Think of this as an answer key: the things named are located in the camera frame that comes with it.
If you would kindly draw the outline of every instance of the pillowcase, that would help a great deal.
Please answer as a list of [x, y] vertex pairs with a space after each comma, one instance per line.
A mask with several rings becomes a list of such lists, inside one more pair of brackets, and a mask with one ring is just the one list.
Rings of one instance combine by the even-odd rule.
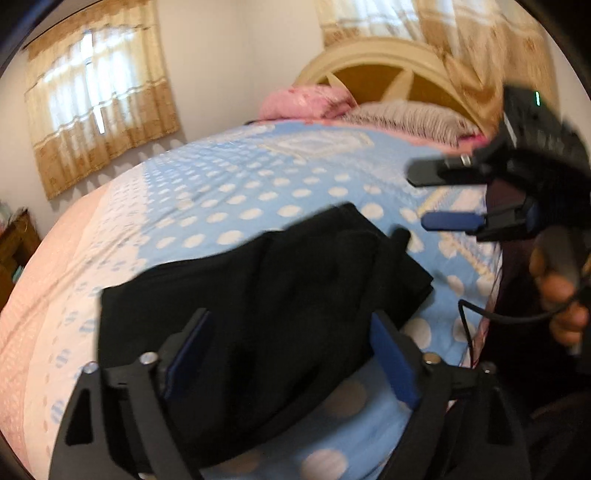
[[452, 147], [458, 146], [461, 137], [480, 133], [476, 125], [450, 108], [408, 100], [364, 103], [341, 120], [402, 131]]

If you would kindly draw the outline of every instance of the bedsheet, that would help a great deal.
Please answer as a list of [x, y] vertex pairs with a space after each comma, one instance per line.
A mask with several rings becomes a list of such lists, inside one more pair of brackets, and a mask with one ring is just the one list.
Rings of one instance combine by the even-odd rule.
[[[275, 122], [241, 127], [161, 154], [74, 205], [42, 243], [0, 317], [0, 428], [38, 480], [82, 365], [95, 357], [104, 287], [154, 265], [216, 254], [344, 201], [384, 232], [410, 229], [410, 254], [434, 294], [404, 327], [417, 345], [458, 364], [466, 339], [459, 296], [486, 303], [492, 244], [428, 233], [423, 212], [483, 208], [480, 187], [415, 189], [413, 157], [440, 152], [372, 129]], [[479, 318], [469, 315], [473, 332]], [[376, 478], [410, 412], [369, 361], [280, 437], [203, 472], [207, 480]]]

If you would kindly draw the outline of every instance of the wire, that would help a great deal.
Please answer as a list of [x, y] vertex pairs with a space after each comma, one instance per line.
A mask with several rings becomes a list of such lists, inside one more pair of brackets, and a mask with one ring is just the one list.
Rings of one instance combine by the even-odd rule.
[[530, 317], [508, 317], [506, 315], [499, 315], [498, 313], [493, 313], [489, 312], [488, 310], [481, 309], [479, 306], [474, 305], [473, 303], [470, 303], [467, 300], [460, 299], [457, 302], [457, 309], [460, 312], [460, 319], [462, 320], [462, 326], [464, 328], [464, 333], [466, 335], [466, 340], [468, 342], [470, 367], [474, 368], [474, 345], [472, 335], [470, 334], [470, 329], [468, 328], [468, 322], [466, 320], [466, 312], [464, 311], [464, 308], [471, 310], [479, 315], [482, 315], [485, 318], [488, 318], [491, 322], [501, 323], [503, 325], [518, 325], [524, 323], [544, 322], [546, 320], [550, 320], [554, 315], [557, 315], [565, 311], [567, 308], [570, 307], [570, 305], [573, 302], [577, 301], [583, 293], [583, 290], [588, 288], [587, 281], [589, 280], [590, 276], [591, 275], [584, 275], [581, 278], [581, 287], [566, 302], [559, 305], [556, 309], [550, 312], [540, 313], [538, 315], [533, 315]]

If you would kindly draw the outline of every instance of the human hand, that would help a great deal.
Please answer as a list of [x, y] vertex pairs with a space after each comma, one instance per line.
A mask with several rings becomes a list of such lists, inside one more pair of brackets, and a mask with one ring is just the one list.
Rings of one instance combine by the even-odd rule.
[[[562, 275], [548, 269], [542, 250], [535, 248], [530, 258], [530, 273], [542, 296], [542, 306], [552, 310], [567, 301], [575, 287]], [[589, 322], [589, 311], [579, 302], [573, 302], [550, 322], [550, 332], [555, 340], [566, 347], [578, 345]]]

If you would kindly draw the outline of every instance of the handheld controller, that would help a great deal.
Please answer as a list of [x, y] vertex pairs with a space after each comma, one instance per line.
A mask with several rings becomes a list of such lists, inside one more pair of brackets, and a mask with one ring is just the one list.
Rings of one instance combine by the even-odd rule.
[[[522, 190], [525, 200], [484, 215], [427, 212], [430, 231], [463, 231], [479, 242], [536, 238], [553, 270], [578, 289], [591, 308], [591, 286], [583, 267], [591, 252], [591, 167], [578, 135], [560, 122], [531, 90], [505, 86], [498, 135], [472, 155], [414, 160], [407, 179], [415, 187], [489, 184], [501, 179]], [[578, 370], [591, 374], [591, 325], [580, 348]]]

